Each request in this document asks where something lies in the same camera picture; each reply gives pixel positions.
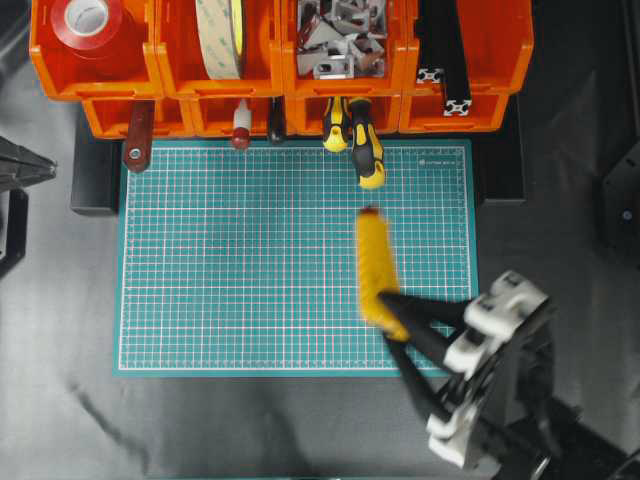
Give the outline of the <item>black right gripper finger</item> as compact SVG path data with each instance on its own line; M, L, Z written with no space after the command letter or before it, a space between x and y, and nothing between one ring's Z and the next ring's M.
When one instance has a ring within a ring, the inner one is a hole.
M383 291L378 299L391 315L384 335L401 346L411 345L434 365L445 368L444 357L466 328L464 313L470 300L445 302Z
M436 392L409 357L405 344L385 338L391 357L409 392L410 399L418 414L427 422L432 416L445 423L451 420L451 413L441 403Z

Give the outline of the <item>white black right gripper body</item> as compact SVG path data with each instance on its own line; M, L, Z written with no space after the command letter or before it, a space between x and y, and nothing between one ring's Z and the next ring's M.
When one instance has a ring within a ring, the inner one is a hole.
M549 297L506 271L463 309L463 328L440 356L453 374L439 408L427 417L428 447L446 462L471 469L483 458L500 462L499 428L517 393L525 352L544 342Z

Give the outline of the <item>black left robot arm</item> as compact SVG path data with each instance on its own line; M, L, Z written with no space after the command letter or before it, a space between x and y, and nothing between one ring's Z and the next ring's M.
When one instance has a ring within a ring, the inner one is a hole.
M123 173L114 216L20 192L16 266L1 292L1 363L60 377L389 376L359 312L355 217L389 223L401 287L478 290L470 145L390 142L386 182L357 186L346 154L309 141L239 152L158 142Z

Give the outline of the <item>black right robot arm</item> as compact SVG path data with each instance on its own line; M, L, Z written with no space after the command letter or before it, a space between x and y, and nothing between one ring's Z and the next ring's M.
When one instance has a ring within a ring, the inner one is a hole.
M382 291L405 340L383 338L426 423L427 447L461 470L494 462L497 479L636 479L626 453L554 395L552 301L506 271L466 302Z

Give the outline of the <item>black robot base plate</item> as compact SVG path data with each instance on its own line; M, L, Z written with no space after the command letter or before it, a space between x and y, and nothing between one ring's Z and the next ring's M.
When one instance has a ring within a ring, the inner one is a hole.
M606 246L621 260L639 267L639 142L602 181L602 232Z

